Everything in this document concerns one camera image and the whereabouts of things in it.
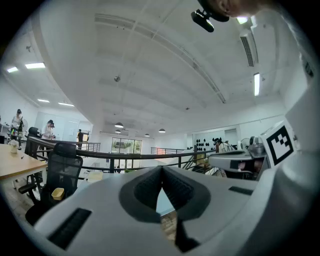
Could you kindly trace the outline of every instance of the table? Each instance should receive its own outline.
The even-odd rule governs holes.
[[[43,183],[47,183],[48,165],[21,151],[11,153],[11,146],[0,144],[0,183],[12,182],[16,188],[15,180],[31,174],[42,172]]]

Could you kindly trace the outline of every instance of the white ceiling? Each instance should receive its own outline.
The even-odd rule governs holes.
[[[108,133],[122,122],[139,136],[156,135],[177,119],[217,111],[223,100],[258,101],[253,86],[257,72],[263,78],[260,95],[277,94],[297,55],[287,26],[274,13],[261,13],[256,22],[274,28],[275,51],[270,54],[275,57],[268,62],[261,55],[263,66],[249,67],[239,38],[249,24],[212,20],[215,31],[208,33],[191,19],[191,12],[200,8],[196,0],[75,4],[55,2],[40,10],[39,26],[26,25],[2,63],[3,70],[17,66],[19,72],[3,73],[33,101],[70,99]],[[41,61],[46,69],[23,68]]]

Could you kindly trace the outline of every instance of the glass window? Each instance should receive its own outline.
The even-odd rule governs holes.
[[[111,153],[117,153],[119,154],[120,152],[120,138],[112,138],[112,147],[111,147]]]
[[[142,140],[135,140],[134,141],[133,153],[141,154],[141,144],[142,144]]]
[[[134,139],[122,138],[120,142],[120,154],[132,154],[134,152]]]
[[[140,167],[140,159],[133,160],[133,167],[132,168],[139,168]]]

